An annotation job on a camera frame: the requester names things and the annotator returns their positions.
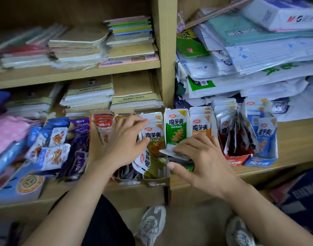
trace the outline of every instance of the floor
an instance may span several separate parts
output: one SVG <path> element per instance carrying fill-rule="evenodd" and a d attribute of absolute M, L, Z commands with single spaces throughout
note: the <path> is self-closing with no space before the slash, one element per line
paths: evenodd
<path fill-rule="evenodd" d="M 211 199 L 192 207 L 166 207 L 166 225 L 154 246 L 227 245 L 224 228 L 232 215 L 228 205 Z M 135 233 L 145 208 L 120 211 L 128 228 Z"/>

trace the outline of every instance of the pink fabric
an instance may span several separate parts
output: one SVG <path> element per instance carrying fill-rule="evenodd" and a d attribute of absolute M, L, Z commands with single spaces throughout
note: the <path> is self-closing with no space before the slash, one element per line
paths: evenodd
<path fill-rule="evenodd" d="M 0 116 L 0 154 L 10 143 L 22 140 L 29 132 L 32 120 L 8 115 Z"/>

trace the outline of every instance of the black pants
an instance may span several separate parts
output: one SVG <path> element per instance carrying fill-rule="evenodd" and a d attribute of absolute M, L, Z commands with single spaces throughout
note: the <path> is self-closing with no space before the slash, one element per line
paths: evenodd
<path fill-rule="evenodd" d="M 50 211 L 54 209 L 66 194 L 67 192 L 55 202 Z M 132 232 L 128 229 L 115 207 L 104 195 L 98 201 L 81 245 L 135 245 Z"/>

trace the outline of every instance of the hand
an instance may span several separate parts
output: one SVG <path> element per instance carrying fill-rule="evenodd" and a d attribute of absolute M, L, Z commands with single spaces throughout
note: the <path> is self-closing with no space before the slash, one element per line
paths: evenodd
<path fill-rule="evenodd" d="M 168 168 L 212 196 L 225 199 L 233 185 L 242 181 L 222 154 L 216 137 L 209 139 L 204 133 L 199 133 L 181 141 L 173 151 L 190 157 L 195 163 L 195 170 L 189 172 L 175 162 L 169 162 Z"/>
<path fill-rule="evenodd" d="M 147 124 L 149 120 L 131 115 L 120 119 L 113 127 L 110 140 L 104 147 L 103 158 L 107 159 L 114 171 L 133 162 L 147 147 L 150 141 L 148 137 L 136 142 L 138 133 Z"/>

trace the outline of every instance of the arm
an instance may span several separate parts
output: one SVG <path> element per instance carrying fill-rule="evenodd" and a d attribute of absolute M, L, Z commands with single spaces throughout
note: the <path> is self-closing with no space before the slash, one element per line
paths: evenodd
<path fill-rule="evenodd" d="M 81 245 L 109 178 L 119 167 L 134 161 L 147 146 L 149 139 L 139 143 L 136 139 L 148 122 L 139 116 L 121 119 L 105 146 L 102 159 L 91 163 L 24 245 Z"/>
<path fill-rule="evenodd" d="M 192 186 L 225 200 L 265 246 L 313 245 L 313 235 L 241 180 L 223 156 L 218 139 L 198 134 L 173 149 L 195 163 L 191 173 L 170 162 L 168 167 Z"/>

